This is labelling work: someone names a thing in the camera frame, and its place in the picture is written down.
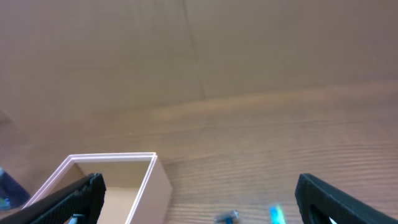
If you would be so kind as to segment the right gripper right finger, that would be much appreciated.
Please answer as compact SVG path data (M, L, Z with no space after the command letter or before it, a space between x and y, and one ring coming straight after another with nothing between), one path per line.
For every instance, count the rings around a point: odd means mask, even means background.
M300 174L295 198L304 224L397 224L312 174Z

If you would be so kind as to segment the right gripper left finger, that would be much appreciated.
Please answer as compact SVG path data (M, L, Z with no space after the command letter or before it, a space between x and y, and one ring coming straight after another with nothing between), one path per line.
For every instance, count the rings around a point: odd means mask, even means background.
M1 224L96 224L105 193L103 176L92 173L3 218Z

